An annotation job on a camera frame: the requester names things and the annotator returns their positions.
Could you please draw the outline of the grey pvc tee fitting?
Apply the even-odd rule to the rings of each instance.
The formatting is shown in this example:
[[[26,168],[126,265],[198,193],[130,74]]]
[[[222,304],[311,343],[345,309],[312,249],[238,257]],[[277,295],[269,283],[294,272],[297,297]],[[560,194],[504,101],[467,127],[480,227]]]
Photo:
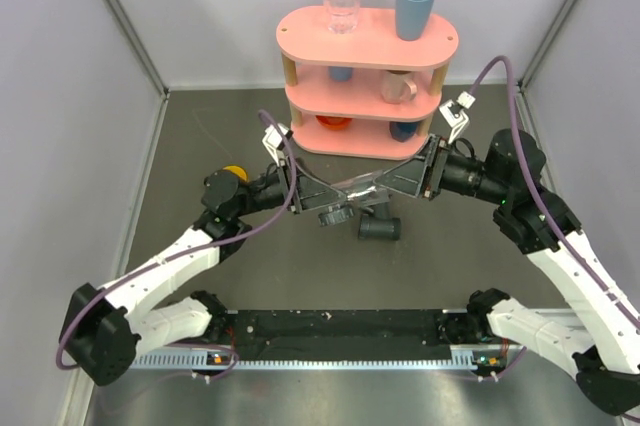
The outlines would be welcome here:
[[[401,220],[391,214],[389,202],[365,209],[360,217],[358,238],[397,241],[401,236]]]

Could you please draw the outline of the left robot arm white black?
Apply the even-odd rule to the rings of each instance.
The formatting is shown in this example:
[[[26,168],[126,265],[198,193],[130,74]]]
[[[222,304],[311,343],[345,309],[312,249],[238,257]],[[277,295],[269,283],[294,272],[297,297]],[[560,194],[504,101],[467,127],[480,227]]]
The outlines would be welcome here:
[[[196,292],[176,304],[159,304],[183,284],[221,264],[259,230],[243,217],[343,206],[347,193],[281,158],[250,181],[239,167],[226,167],[204,180],[202,214],[169,247],[124,276],[77,288],[69,301],[56,355],[97,386],[118,380],[139,357],[183,339],[216,342],[227,320],[217,298]]]

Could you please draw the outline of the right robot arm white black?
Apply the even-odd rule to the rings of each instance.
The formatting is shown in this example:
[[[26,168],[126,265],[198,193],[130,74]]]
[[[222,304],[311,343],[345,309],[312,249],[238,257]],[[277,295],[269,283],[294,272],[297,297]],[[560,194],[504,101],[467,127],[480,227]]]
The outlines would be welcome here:
[[[469,334],[524,346],[574,379],[601,411],[626,416],[639,406],[639,313],[598,260],[576,215],[541,184],[545,164],[536,141],[521,130],[496,132],[484,159],[432,135],[376,182],[415,198],[450,191],[496,205],[500,232],[552,282],[583,327],[573,332],[489,289],[470,296]]]

